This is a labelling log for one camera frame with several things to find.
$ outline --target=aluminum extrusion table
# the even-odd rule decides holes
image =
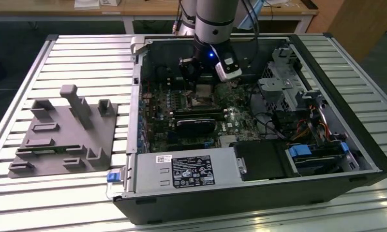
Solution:
[[[387,96],[333,38],[301,35],[366,129],[387,155]],[[44,43],[0,123],[0,231],[372,231],[387,229],[387,179],[328,203],[235,215],[134,225],[106,196],[107,172],[10,179],[8,166],[34,114],[34,99],[59,96],[75,84],[90,104],[119,104],[113,167],[126,164],[134,63],[133,35],[59,36]],[[316,88],[310,74],[304,72]]]

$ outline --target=blue latch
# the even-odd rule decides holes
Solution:
[[[309,145],[294,145],[289,149],[289,151],[290,151],[292,157],[308,156],[313,154]]]
[[[110,173],[107,178],[109,183],[121,182],[121,173]]]
[[[344,152],[348,153],[350,151],[349,145],[346,144],[346,142],[342,142],[342,149]]]

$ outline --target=power supply label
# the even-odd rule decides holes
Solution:
[[[173,180],[175,188],[215,185],[211,156],[173,159]]]

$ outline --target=black cable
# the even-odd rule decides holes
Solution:
[[[272,9],[272,21],[273,21],[273,20],[274,20],[274,12],[273,12],[273,8],[281,8],[281,6],[273,6],[272,3],[269,3],[268,1],[266,1],[266,3],[268,3],[270,6],[265,6],[265,5],[264,5],[264,7],[270,7],[270,9]]]
[[[265,123],[258,117],[257,117],[257,115],[258,114],[262,114],[262,113],[266,113],[266,112],[259,112],[258,114],[254,114],[254,112],[253,112],[253,108],[251,108],[251,97],[253,97],[253,91],[254,91],[254,89],[255,89],[255,87],[257,87],[257,83],[255,83],[255,85],[254,85],[254,87],[253,87],[253,89],[251,89],[251,95],[250,95],[250,114],[251,114],[251,117],[254,117],[255,118],[255,120],[266,127],[266,132],[268,132],[268,128],[277,134],[277,136],[281,138],[281,139],[284,139],[284,140],[286,140],[286,141],[290,141],[290,139],[276,129],[276,128],[273,128],[272,126],[269,126],[268,125],[268,123]]]
[[[182,0],[179,0],[179,6],[181,6],[181,8],[182,8],[182,12],[183,12],[183,14],[186,15],[187,19],[191,20],[191,16],[187,14],[186,9],[183,8]]]
[[[259,24],[258,24],[258,17],[254,19],[253,18],[253,15],[251,15],[251,13],[250,13],[250,9],[249,9],[249,6],[247,6],[247,4],[246,4],[246,1],[245,0],[241,0],[242,1],[242,3],[243,3],[243,5],[245,5],[245,8],[246,8],[246,11],[247,11],[247,14],[249,14],[249,17],[250,17],[250,19],[253,20],[253,29],[254,29],[254,38],[253,38],[253,40],[255,40],[255,53],[254,53],[254,56],[253,56],[253,58],[250,59],[250,64],[254,62],[254,59],[255,59],[255,57],[257,57],[257,54],[258,54],[258,48],[259,48],[259,44],[258,44],[258,35],[259,35]]]
[[[181,0],[179,0],[179,4],[178,4],[178,12],[177,12],[177,19],[175,19],[177,22],[179,22],[181,18],[182,18],[182,12],[179,13],[179,11],[181,11]]]
[[[265,123],[258,117],[254,116],[254,113],[253,113],[253,110],[250,111],[251,112],[251,116],[255,118],[255,120],[266,127],[269,128],[276,134],[277,136],[286,140],[286,141],[290,141],[290,139],[272,126],[268,125],[268,123]]]

